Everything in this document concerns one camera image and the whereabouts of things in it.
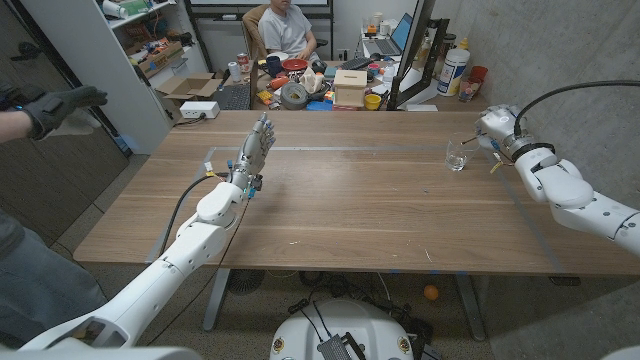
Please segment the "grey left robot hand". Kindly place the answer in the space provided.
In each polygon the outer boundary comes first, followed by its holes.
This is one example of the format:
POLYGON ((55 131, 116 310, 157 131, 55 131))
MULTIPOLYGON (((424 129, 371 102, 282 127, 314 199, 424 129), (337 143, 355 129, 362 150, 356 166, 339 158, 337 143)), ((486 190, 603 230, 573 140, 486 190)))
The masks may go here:
POLYGON ((241 189, 246 188, 263 169, 267 154, 274 143, 274 126, 263 112, 238 151, 230 182, 241 189))

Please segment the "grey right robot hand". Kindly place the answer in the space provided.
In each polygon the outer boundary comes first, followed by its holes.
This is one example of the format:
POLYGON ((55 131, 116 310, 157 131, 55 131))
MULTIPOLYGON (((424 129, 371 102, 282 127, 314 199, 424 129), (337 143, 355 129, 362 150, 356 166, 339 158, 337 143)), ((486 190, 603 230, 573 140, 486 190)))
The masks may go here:
POLYGON ((521 147, 534 142, 534 137, 526 129, 522 129, 518 136, 514 134, 515 120, 519 113, 520 108, 516 105, 490 106, 475 122, 476 130, 479 134, 493 139, 502 150, 513 155, 521 147))

